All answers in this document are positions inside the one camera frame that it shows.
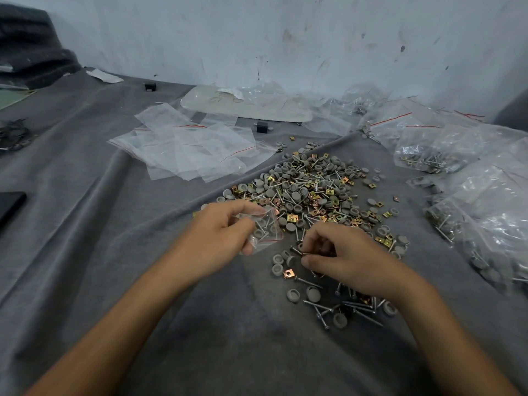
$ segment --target hand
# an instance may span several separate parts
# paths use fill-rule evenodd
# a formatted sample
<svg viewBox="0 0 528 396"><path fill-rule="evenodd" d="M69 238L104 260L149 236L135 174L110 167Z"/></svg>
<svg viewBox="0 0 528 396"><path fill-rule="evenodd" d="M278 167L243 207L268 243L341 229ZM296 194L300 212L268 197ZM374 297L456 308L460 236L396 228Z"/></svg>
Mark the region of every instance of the hand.
<svg viewBox="0 0 528 396"><path fill-rule="evenodd" d="M179 277L187 276L189 284L218 271L239 252L252 252L247 238L255 224L248 217L236 219L234 215L260 212L265 209L245 200L208 204L175 239L160 263Z"/></svg>
<svg viewBox="0 0 528 396"><path fill-rule="evenodd" d="M302 250L311 253L301 259L308 269L337 279L360 293L391 301L405 292L407 282L419 278L358 227L317 223L304 236Z"/></svg>

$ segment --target gray cloth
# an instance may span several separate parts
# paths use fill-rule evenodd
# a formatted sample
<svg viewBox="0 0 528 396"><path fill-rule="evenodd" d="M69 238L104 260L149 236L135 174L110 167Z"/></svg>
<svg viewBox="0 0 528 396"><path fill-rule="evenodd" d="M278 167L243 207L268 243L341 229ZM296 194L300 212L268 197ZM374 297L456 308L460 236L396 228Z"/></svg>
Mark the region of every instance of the gray cloth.
<svg viewBox="0 0 528 396"><path fill-rule="evenodd" d="M208 184L177 177L150 181L143 163L108 139L138 125L134 114L156 101L172 102L191 87L140 79L103 84L85 73L11 106L1 119L27 117L39 137L0 162L0 191L25 191L26 205L0 234L0 393L20 394L85 334L155 261L200 205L228 186L248 182L281 161L277 154L245 177ZM239 120L251 126L253 120ZM288 152L320 134L294 124L255 134ZM488 285L426 222L421 191L405 180L391 156L359 134L331 141L318 153L379 167L387 180L368 196L397 207L387 219L411 244L406 263L430 280L465 327L516 384L528 389L528 303ZM401 203L392 201L397 195ZM201 281L164 316L120 387L121 394L432 394L436 385L400 316L384 328L354 318L324 331L315 312L286 299L305 286L271 274L280 244L237 257ZM297 261L295 272L313 279ZM336 283L323 280L322 303L334 302Z"/></svg>

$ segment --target forearm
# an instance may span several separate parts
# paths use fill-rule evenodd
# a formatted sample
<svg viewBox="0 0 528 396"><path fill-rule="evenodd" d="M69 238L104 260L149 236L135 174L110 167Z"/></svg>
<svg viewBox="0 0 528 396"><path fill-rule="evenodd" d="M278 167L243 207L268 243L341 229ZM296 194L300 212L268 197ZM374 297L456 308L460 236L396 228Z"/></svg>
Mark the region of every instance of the forearm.
<svg viewBox="0 0 528 396"><path fill-rule="evenodd" d="M437 291L415 275L408 278L411 285L395 303L440 388L446 394L518 395Z"/></svg>
<svg viewBox="0 0 528 396"><path fill-rule="evenodd" d="M28 392L35 395L113 393L175 297L188 285L168 286L164 266L152 266L118 303Z"/></svg>

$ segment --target black phone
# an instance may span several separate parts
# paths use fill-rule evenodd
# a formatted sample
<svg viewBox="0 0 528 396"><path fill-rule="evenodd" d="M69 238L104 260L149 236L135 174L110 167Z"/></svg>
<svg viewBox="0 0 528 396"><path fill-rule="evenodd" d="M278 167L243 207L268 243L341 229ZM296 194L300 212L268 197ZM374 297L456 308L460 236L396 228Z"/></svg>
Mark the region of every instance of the black phone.
<svg viewBox="0 0 528 396"><path fill-rule="evenodd" d="M24 192L0 193L0 229L3 228L13 214L22 207L27 197L27 194Z"/></svg>

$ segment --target left hand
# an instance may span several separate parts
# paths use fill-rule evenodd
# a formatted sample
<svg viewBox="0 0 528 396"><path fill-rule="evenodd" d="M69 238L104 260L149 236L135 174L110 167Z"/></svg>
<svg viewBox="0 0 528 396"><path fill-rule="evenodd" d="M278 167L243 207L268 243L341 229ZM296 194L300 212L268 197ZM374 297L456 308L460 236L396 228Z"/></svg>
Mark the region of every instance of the left hand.
<svg viewBox="0 0 528 396"><path fill-rule="evenodd" d="M189 283L199 281L225 266L239 252L251 254L247 238L255 224L248 217L235 219L234 215L261 212L265 209L246 200L208 204L174 240L160 263L166 266L169 276L174 273L178 277L185 275Z"/></svg>

